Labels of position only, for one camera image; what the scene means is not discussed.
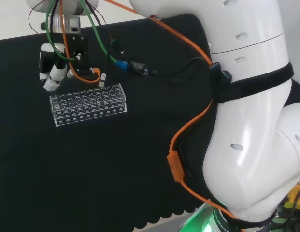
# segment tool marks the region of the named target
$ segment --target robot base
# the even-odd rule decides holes
[[[180,228],[178,232],[234,232],[221,212],[217,215],[214,207],[203,204]],[[269,232],[269,226],[263,228],[245,229],[245,232]]]

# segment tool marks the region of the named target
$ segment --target green light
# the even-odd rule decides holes
[[[212,232],[211,226],[208,224],[208,225],[203,229],[202,232]]]

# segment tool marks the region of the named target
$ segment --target yellow object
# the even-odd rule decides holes
[[[295,198],[296,198],[296,195],[297,193],[300,191],[300,184],[299,185],[296,185],[289,193],[288,193],[288,200],[285,202],[284,204],[284,208],[286,209],[291,209],[294,205],[294,202],[295,202]],[[297,206],[296,206],[296,209],[299,209],[300,210],[300,197],[297,201]]]

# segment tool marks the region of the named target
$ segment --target velcro strap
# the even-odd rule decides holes
[[[217,81],[224,78],[224,76],[221,74],[221,77],[218,77],[218,71],[211,72],[214,99],[218,103],[225,103],[227,101],[245,98],[266,91],[288,81],[294,76],[293,67],[291,63],[289,63],[285,67],[273,72],[235,81],[222,86],[221,84],[218,85]]]

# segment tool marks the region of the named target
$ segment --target white wall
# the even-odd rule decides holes
[[[129,0],[117,0],[119,3],[131,6]],[[281,5],[283,24],[289,57],[294,65],[294,79],[300,82],[300,0],[278,0]],[[123,10],[104,0],[99,0],[98,10],[103,14],[107,23],[130,21],[142,18],[134,13]],[[34,34],[28,26],[30,8],[26,0],[0,0],[0,40]],[[40,23],[45,14],[33,12],[32,26],[40,32]],[[82,27],[90,27],[87,17],[82,17]]]
[[[131,7],[129,0],[117,0],[117,2]],[[99,0],[97,9],[104,16],[107,23],[142,18],[137,14],[128,12],[104,0]],[[30,8],[27,6],[26,0],[0,0],[0,40],[35,34],[28,25],[29,12]],[[41,32],[40,24],[45,21],[45,14],[33,11],[30,21],[32,27],[37,32]],[[86,16],[81,17],[81,25],[82,27],[91,26]]]
[[[289,59],[300,83],[300,0],[279,0]]]

